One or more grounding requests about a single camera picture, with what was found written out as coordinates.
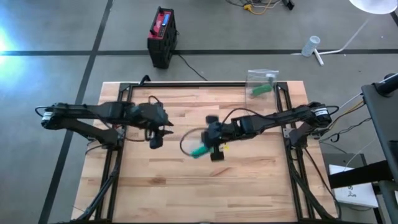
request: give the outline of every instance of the white plastic cup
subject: white plastic cup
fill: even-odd
[[[318,47],[321,39],[317,36],[311,36],[308,42],[305,44],[301,54],[304,57],[309,57],[313,53],[313,51]]]

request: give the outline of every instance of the yellow wire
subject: yellow wire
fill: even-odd
[[[332,129],[334,127],[334,125],[337,123],[337,120],[339,118],[341,118],[342,116],[344,116],[345,114],[357,109],[359,106],[362,106],[361,104],[363,103],[363,100],[361,100],[359,103],[357,103],[356,105],[354,105],[353,107],[351,107],[350,109],[346,110],[342,115],[340,115],[339,117],[337,117],[335,119],[335,122],[329,127],[329,129]]]
[[[269,6],[269,4],[271,4],[271,2],[272,2],[272,0],[269,0],[269,1],[268,1],[267,6],[264,8],[264,10],[263,10],[262,12],[254,12],[254,11],[252,10],[252,7],[251,7],[252,4],[251,4],[250,7],[248,8],[248,10],[249,10],[249,12],[253,13],[254,15],[263,15],[263,14],[267,11],[268,6]]]

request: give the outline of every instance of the white lamp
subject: white lamp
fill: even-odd
[[[349,0],[350,3],[357,7],[358,9],[368,12],[370,14],[388,14],[394,12],[397,9],[398,1],[397,0]],[[338,50],[332,50],[329,52],[321,52],[318,53],[315,51],[317,55],[317,59],[321,65],[323,65],[322,59],[319,55],[326,55],[326,54],[335,54],[343,51],[351,41],[359,34],[359,32],[363,29],[363,27],[369,22],[371,17],[368,17],[365,22],[359,27],[359,29],[354,33],[354,35],[347,41],[347,43]]]

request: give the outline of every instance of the green object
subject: green object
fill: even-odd
[[[270,91],[272,91],[272,86],[270,84],[264,84],[259,87],[253,88],[251,94],[252,96],[259,96],[263,93],[268,93]]]
[[[209,152],[210,152],[210,150],[209,150],[208,148],[206,148],[205,145],[202,145],[202,146],[199,147],[198,149],[192,151],[192,152],[191,152],[191,156],[192,156],[194,159],[198,159],[199,157],[201,157],[201,156],[203,156],[203,155],[205,155],[205,154],[207,154],[207,153],[209,153]]]

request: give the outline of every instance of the black metal frame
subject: black metal frame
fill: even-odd
[[[118,93],[118,101],[123,100],[124,94],[127,92],[127,101],[132,100],[132,94],[133,90],[135,88],[147,88],[147,87],[179,87],[179,88],[184,88],[184,87],[245,87],[244,82],[176,82],[176,83],[146,83],[146,81],[150,81],[150,78],[146,75],[141,82],[139,83],[121,83],[119,86],[119,93]],[[278,82],[276,84],[277,90],[275,91],[275,96],[276,96],[276,102],[277,102],[277,109],[279,111],[283,110],[282,106],[282,98],[280,95],[280,91],[283,91],[284,97],[285,97],[285,102],[286,102],[286,109],[289,110],[292,108],[292,102],[290,100],[290,95],[289,95],[289,88],[286,82]],[[296,128],[295,123],[292,123],[291,128]],[[284,137],[284,145],[285,145],[285,151],[286,151],[286,158],[287,162],[293,162],[293,158],[291,155],[291,148],[289,144],[289,137],[285,136],[283,134],[284,129],[286,126],[281,127],[282,128],[282,135]],[[104,223],[112,223],[113,219],[113,213],[114,213],[114,206],[116,202],[116,194],[118,190],[118,180],[119,180],[119,171],[121,167],[121,161],[122,161],[122,156],[123,156],[123,146],[124,146],[124,141],[121,143],[121,146],[117,151],[116,151],[116,162],[114,165],[114,169],[109,174],[110,172],[110,166],[111,166],[111,160],[113,158],[113,151],[108,150],[106,153],[106,158],[104,162],[104,169],[103,169],[103,176],[101,179],[101,188],[98,193],[98,195],[95,197],[94,201],[91,203],[89,209],[81,215],[77,220],[71,220],[69,223],[98,223],[98,224],[104,224]],[[300,171],[300,176],[302,181],[305,183],[306,186],[308,186],[308,180],[307,180],[307,175],[305,171],[305,166],[304,166],[304,161],[303,161],[303,152],[301,150],[297,150],[297,164],[298,168]],[[290,174],[290,181],[292,183],[292,192],[293,192],[293,198],[294,198],[294,204],[295,204],[295,210],[296,210],[296,215],[297,215],[297,222],[283,222],[283,223],[353,223],[353,222],[344,222],[340,220],[320,220],[315,218],[315,213],[313,210],[313,206],[311,202],[309,201],[308,198],[305,197],[305,202],[306,206],[308,208],[308,217],[309,218],[304,218],[303,217],[303,211],[302,211],[302,205],[300,203],[300,195],[299,195],[299,189],[297,187],[297,182],[294,180],[292,177],[294,172],[297,172],[296,170],[292,170],[290,166],[289,168],[289,174]],[[108,189],[111,187],[111,195],[109,198],[109,203],[108,203],[108,212],[106,214],[106,218],[102,218],[103,214],[103,207],[104,207],[104,196],[106,195]],[[95,212],[95,217],[94,220],[89,220],[92,214]]]

